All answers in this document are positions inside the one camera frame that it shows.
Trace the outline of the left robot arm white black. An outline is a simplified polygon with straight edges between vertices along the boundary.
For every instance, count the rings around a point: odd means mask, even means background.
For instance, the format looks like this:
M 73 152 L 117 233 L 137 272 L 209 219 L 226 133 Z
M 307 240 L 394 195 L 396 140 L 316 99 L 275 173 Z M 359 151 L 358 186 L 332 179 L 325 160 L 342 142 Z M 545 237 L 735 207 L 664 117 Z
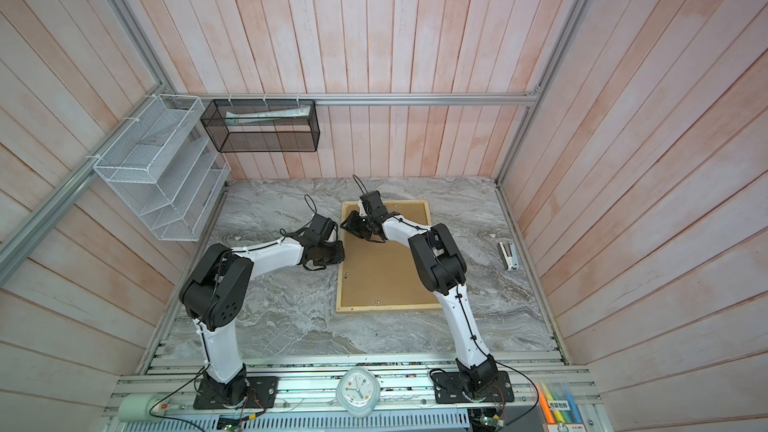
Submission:
M 302 228 L 265 243 L 208 247 L 179 292 L 179 301 L 201 337 L 205 354 L 202 386 L 227 408 L 247 400 L 247 371 L 235 320 L 250 279 L 287 267 L 324 270 L 344 260 L 338 224 L 319 214 Z

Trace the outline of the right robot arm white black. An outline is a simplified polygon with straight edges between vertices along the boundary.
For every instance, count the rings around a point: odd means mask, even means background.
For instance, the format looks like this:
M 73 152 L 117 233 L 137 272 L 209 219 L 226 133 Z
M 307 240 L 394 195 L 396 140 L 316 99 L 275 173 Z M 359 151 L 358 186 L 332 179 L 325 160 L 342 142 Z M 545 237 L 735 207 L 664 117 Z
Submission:
M 358 207 L 344 219 L 341 228 L 369 242 L 378 237 L 409 248 L 419 279 L 435 295 L 445 314 L 463 392 L 471 399 L 481 398 L 498 378 L 498 367 L 472 313 L 466 286 L 467 264 L 448 227 L 419 224 L 388 210 L 377 190 L 362 194 Z

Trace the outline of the white stapler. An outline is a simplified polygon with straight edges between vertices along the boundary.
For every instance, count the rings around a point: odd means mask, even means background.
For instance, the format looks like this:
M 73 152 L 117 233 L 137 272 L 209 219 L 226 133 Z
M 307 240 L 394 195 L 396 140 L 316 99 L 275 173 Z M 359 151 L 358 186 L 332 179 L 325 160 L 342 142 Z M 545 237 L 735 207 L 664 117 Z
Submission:
M 513 242 L 499 242 L 498 248 L 507 271 L 517 271 L 520 267 L 519 254 Z

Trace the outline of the paper in black basket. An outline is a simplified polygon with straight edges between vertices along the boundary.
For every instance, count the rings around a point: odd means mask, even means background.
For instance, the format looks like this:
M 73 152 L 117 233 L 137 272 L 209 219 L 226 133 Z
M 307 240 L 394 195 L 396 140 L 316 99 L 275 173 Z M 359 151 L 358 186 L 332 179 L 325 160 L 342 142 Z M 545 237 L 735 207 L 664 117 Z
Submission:
M 297 108 L 264 110 L 250 113 L 227 112 L 227 126 L 293 126 L 307 121 L 312 113 L 311 106 Z

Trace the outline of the white round timer clock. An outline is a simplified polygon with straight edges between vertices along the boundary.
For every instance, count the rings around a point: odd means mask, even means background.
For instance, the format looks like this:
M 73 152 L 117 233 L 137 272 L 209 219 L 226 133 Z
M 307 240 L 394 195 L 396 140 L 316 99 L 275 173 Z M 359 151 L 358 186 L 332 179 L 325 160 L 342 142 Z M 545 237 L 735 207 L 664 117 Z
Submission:
M 375 409 L 380 392 L 380 383 L 372 372 L 363 367 L 353 367 L 340 379 L 336 400 L 353 417 L 363 418 Z

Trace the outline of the pale green emergency button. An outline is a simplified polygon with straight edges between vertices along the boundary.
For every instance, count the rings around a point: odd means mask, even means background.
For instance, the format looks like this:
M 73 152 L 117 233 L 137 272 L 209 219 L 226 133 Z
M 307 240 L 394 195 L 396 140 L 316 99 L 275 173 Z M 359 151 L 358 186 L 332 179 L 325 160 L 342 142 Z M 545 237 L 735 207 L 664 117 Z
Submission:
M 117 412 L 117 419 L 124 423 L 157 422 L 164 418 L 167 400 L 151 393 L 135 393 L 126 396 Z

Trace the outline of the coloured markers tray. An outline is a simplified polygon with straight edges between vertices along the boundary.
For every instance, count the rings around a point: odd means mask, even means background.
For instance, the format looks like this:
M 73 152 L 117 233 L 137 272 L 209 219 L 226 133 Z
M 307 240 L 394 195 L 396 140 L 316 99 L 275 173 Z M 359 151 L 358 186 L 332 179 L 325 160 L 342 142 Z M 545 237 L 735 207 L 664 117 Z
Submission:
M 539 409 L 547 432 L 586 432 L 588 420 L 582 415 L 576 395 L 563 381 L 543 381 L 535 384 Z

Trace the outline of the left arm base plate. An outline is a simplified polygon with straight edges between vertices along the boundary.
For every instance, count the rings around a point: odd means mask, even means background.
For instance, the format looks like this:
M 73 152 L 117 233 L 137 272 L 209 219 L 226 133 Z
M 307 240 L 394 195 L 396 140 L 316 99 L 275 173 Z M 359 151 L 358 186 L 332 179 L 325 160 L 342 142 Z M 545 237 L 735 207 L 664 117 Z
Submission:
M 276 376 L 238 376 L 227 384 L 205 376 L 196 389 L 193 409 L 269 409 L 274 406 L 277 385 Z

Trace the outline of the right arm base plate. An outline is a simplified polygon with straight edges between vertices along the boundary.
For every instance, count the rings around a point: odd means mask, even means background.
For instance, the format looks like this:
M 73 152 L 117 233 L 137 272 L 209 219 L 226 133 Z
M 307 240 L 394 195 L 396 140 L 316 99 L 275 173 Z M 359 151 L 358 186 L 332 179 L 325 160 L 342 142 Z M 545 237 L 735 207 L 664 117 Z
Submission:
M 469 402 L 506 404 L 515 401 L 514 391 L 507 372 L 500 372 L 491 385 L 476 393 L 469 391 L 458 372 L 447 372 L 436 368 L 430 369 L 428 376 L 432 380 L 435 400 L 438 404 Z

